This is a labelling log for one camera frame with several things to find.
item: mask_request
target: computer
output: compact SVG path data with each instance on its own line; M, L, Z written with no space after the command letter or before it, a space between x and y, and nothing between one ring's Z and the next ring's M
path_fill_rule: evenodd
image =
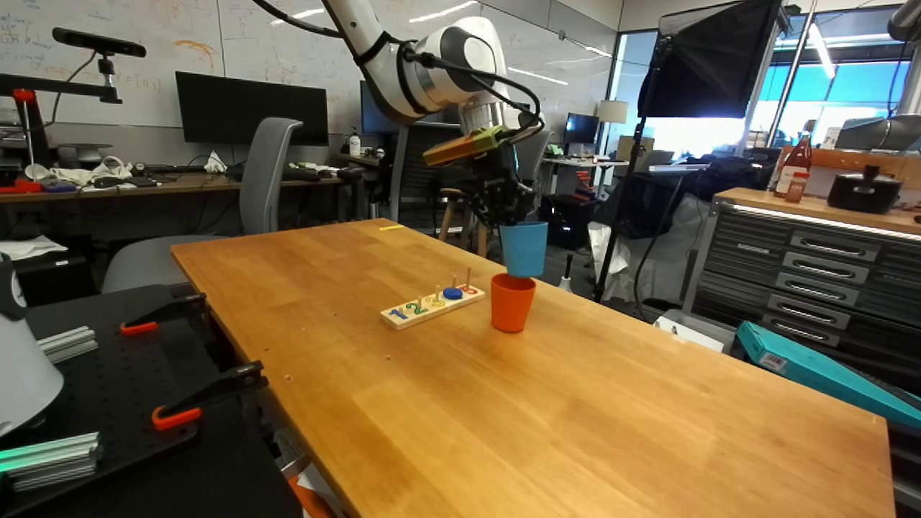
M329 143L326 88L177 72L184 141L251 143L263 118L298 118L292 143Z
M570 156L577 156L577 150L597 150L597 131L597 114L567 111L564 141Z

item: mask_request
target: ceiling light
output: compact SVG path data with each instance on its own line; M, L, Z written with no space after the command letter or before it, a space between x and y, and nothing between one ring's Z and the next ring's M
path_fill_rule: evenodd
M323 15L326 9L306 9L306 10L293 10L292 16L298 16L298 20L306 20L306 16L318 16L318 15Z
M826 46L869 46L869 42L899 42L892 39L886 32L876 32L876 35L840 35L840 36L826 36ZM798 46L798 39L785 36L778 39L778 46Z
M823 32L811 23L810 25L810 39L814 42L817 56L823 59L823 68L829 75L829 79L836 78L836 59L829 55L826 36Z
M546 82L558 82L558 86L570 86L570 79L558 79L558 78L551 78L551 75L538 75L538 72L531 72L531 68L515 68L511 66L513 75L528 75L528 78L535 78L535 79L546 79Z
M603 56L610 56L610 52L603 52L600 46L582 46L582 48L603 55Z
M439 20L439 16L446 16L446 15L464 10L464 9L476 6L476 2L477 2L477 0L467 0L467 2L459 2L459 6L449 6L449 9L441 9L441 10L433 10L433 15L408 16L408 23Z

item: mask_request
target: drawer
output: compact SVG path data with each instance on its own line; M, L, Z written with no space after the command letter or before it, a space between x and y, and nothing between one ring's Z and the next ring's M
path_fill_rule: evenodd
M782 255L790 233L765 229L759 223L738 227L728 222L718 223L715 243L726 243L755 255Z
M715 272L772 285L778 278L781 265L782 265L781 258L782 258L782 249L778 249L772 255L759 255L759 253L744 249L738 243L718 242L705 268Z
M839 348L840 343L840 333L782 314L765 314L759 322L804 344Z
M790 271L782 271L778 276L774 288L798 292L798 297L833 301L833 305L847 305L847 307L854 307L859 297L862 297L859 288L823 282L823 278L814 278L814 276L798 276L798 272L790 272Z
M811 255L801 249L790 249L782 255L782 268L811 276L811 278L833 278L833 282L849 282L849 285L863 285L869 276L867 265L849 265L826 255Z
M885 380L896 387L903 387L903 390L912 390L912 394L921 394L921 374L918 368L909 368L909 366L896 366L896 361L882 361L882 360L869 360L869 357L859 357L859 353L849 353L849 350L839 350L839 348L821 348L821 353L829 353L833 360L862 371L862 374L869 374L873 380Z
M900 246L886 246L873 268L873 282L921 291L921 249L909 253Z
M692 310L728 324L741 324L744 318L757 318L765 310L770 292L770 285L752 285L705 271L699 276Z
M790 222L785 217L748 215L734 207L721 210L721 229L755 233L755 236L759 236L765 242L778 242L778 243L790 242Z
M862 357L912 366L921 374L921 322L903 324L869 314L854 314L847 330L847 348Z
M790 243L823 255L852 258L852 262L876 262L882 253L877 242L862 242L840 233L817 233L817 229L795 229Z
M921 291L869 278L862 292L859 310L906 324L921 324Z
M839 328L839 330L843 330L852 318L852 314L843 307L829 307L829 305L817 305L804 297L785 297L785 292L772 292L770 310L790 318L810 322L810 324Z

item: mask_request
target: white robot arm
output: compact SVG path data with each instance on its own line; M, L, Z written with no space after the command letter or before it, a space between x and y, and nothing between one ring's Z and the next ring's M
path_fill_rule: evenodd
M253 2L306 32L342 36L390 118L411 122L459 107L464 138L433 145L424 157L430 166L476 160L464 193L486 223L515 223L532 210L532 190L515 174L513 143L544 127L542 99L508 78L503 48L486 16L464 16L424 39L398 39L368 0L323 0L338 32L299 23L267 0ZM531 102L513 99L508 86L521 88Z
M503 82L439 66L452 62L503 78L508 59L486 16L464 16L427 39L398 42L384 32L368 0L326 0L326 9L391 118L417 120L462 107L462 130L467 135L511 127L503 102L483 88L486 82L508 95Z

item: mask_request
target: wire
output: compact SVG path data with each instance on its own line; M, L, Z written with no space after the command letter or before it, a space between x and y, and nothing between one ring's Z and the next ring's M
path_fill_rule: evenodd
M890 95L886 95L886 118L892 118L892 95L896 95L896 79L899 79L899 72L900 72L900 59L906 55L909 42L903 39L900 42L900 52L899 52L899 59L896 59L896 68L892 68L892 78L890 78Z
M528 127L521 127L521 130L515 130L515 131L503 131L503 138L515 141L515 135L521 135L521 131L532 135L532 127L544 130L544 118L538 114L538 111L542 111L542 97L538 97L532 88L528 88L523 82L511 79L511 78L495 75L495 72L459 66L459 62L449 62L449 59L443 59L443 56L439 56L439 55L430 55L430 52L427 52L427 55L414 55L414 52L408 48L405 56L424 62L427 68L434 68L434 66L439 66L439 68L449 68L449 72L470 75L480 88L492 92L499 99L503 99L503 102L511 102L513 108L519 108L519 111L523 111L523 114L532 118ZM523 95L532 99L532 108L528 108L528 102L519 102L519 99L495 92L486 79L499 79L499 82L508 82L508 86L523 92Z
M97 52L93 52L76 72L67 75L63 82L73 82L93 59ZM44 127L54 127L59 120L59 107L62 107L62 92L54 92L54 107L53 107L53 118Z
M302 27L302 32L312 32L312 35L323 35L323 36L342 36L338 27L326 27L326 25L313 25L313 23L298 20L289 10L272 6L267 0L253 0L253 2L263 6L263 10L273 15L276 20L289 23L293 27Z
M659 222L657 222L657 236L653 236L650 243L641 249L641 255L640 255L640 262L636 262L636 271L633 271L633 310L636 310L640 318L644 318L644 314L641 314L641 298L640 298L640 272L641 272L644 262L650 258L650 253L653 253L653 246L657 246L657 242L659 242L659 236L663 236L663 229L666 229L666 222L672 217L672 204L676 204L676 197L679 197L679 193L682 193L682 186L685 186L685 179L688 179L688 174L682 174L679 183L672 190L672 197L667 197L667 204L666 204L666 210L663 210L663 215L659 215Z

